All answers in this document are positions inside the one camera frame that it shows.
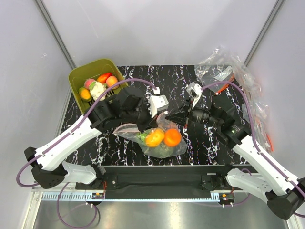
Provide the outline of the green striped watermelon toy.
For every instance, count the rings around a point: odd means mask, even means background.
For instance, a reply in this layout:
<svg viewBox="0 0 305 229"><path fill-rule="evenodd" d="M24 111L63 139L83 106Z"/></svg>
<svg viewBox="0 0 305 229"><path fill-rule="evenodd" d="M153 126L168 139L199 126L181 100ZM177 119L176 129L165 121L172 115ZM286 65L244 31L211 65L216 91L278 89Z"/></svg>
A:
<svg viewBox="0 0 305 229"><path fill-rule="evenodd" d="M148 135L147 132L139 133L139 139L144 142L147 135Z"/></svg>

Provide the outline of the orange fruit toy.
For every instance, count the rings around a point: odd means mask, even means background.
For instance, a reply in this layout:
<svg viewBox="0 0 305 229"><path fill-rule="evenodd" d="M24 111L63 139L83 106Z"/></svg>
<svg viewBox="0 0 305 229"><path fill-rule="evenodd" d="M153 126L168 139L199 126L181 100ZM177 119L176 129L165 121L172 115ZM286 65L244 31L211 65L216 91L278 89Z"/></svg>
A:
<svg viewBox="0 0 305 229"><path fill-rule="evenodd" d="M177 129L168 129L164 133L164 143L166 146L174 147L179 145L181 142L182 136Z"/></svg>

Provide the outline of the clear zip top bag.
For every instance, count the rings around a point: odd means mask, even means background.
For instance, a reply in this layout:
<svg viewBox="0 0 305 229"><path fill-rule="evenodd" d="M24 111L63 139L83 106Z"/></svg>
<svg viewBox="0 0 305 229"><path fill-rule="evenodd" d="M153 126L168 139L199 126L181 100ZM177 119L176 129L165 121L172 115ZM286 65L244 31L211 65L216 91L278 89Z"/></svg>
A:
<svg viewBox="0 0 305 229"><path fill-rule="evenodd" d="M117 127L113 134L138 143L147 156L164 159L182 155L187 150L187 144L177 124L165 119L168 114L168 111L159 114L156 128L141 132L136 124L129 123Z"/></svg>

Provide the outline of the green netted melon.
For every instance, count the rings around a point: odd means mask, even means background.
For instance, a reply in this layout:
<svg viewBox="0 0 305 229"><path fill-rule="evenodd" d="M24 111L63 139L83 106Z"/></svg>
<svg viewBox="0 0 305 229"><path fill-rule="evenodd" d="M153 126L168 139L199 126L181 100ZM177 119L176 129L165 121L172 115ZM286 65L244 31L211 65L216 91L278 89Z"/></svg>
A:
<svg viewBox="0 0 305 229"><path fill-rule="evenodd" d="M164 144L161 144L157 147L152 148L151 156L156 158L167 158L174 155L174 147L166 146Z"/></svg>

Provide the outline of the white cauliflower toy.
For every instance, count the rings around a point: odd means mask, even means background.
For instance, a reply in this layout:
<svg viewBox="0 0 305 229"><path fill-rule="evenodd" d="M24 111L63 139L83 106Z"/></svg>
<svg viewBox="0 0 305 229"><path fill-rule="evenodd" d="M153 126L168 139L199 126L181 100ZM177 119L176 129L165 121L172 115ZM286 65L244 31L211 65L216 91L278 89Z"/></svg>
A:
<svg viewBox="0 0 305 229"><path fill-rule="evenodd" d="M106 91L106 87L102 83L95 81L89 85L89 91L92 98L97 101L100 95Z"/></svg>

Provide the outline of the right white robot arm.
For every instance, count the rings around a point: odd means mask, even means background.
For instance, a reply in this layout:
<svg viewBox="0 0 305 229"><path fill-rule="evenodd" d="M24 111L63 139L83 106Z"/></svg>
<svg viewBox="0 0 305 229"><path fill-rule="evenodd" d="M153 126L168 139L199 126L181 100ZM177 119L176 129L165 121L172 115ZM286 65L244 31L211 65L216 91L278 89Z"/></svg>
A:
<svg viewBox="0 0 305 229"><path fill-rule="evenodd" d="M216 177L218 187L240 188L265 202L279 218L290 219L305 202L304 178L298 178L280 165L252 138L249 127L237 122L233 115L232 109L225 110L214 104L210 109L200 109L187 100L177 111L166 115L166 119L183 127L188 123L214 127L218 140L262 176L258 179L227 166L226 171Z"/></svg>

